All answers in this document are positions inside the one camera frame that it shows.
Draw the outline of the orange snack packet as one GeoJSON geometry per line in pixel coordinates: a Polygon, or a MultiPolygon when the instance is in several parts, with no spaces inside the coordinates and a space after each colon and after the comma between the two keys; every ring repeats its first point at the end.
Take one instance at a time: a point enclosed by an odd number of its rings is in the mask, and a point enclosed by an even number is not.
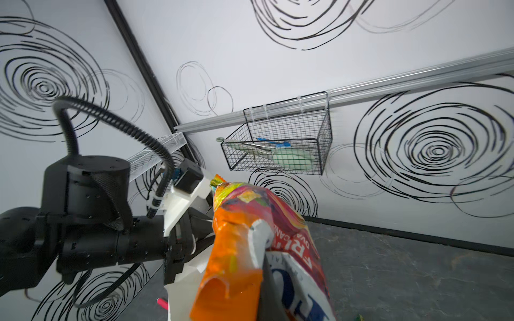
{"type": "Polygon", "coordinates": [[[217,176],[215,234],[192,320],[257,320],[264,257],[289,320],[334,320],[321,257],[306,221],[271,190],[217,176]]]}

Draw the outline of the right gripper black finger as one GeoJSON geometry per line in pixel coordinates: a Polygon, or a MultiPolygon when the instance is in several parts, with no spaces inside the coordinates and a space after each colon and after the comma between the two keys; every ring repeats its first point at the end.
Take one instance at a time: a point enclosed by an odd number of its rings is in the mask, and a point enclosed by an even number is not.
{"type": "Polygon", "coordinates": [[[262,271],[263,281],[260,286],[257,321],[288,321],[289,318],[283,308],[281,297],[278,295],[273,273],[266,256],[264,257],[262,271]]]}

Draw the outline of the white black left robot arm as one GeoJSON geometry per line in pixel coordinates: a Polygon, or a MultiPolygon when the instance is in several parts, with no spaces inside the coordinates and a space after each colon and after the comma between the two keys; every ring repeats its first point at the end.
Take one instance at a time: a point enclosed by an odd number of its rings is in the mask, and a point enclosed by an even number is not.
{"type": "Polygon", "coordinates": [[[36,287],[51,266],[70,284],[80,272],[162,259],[165,280],[214,242],[207,216],[188,209],[164,235],[162,216],[135,217],[130,163],[111,156],[66,156],[45,172],[39,208],[1,215],[1,293],[36,287]]]}

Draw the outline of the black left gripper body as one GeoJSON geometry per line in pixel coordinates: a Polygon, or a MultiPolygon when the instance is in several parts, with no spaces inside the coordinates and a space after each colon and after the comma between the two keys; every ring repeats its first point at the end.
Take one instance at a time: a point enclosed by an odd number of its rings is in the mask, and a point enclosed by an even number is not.
{"type": "Polygon", "coordinates": [[[164,257],[164,285],[172,284],[184,266],[214,243],[212,218],[189,208],[167,237],[164,257]]]}

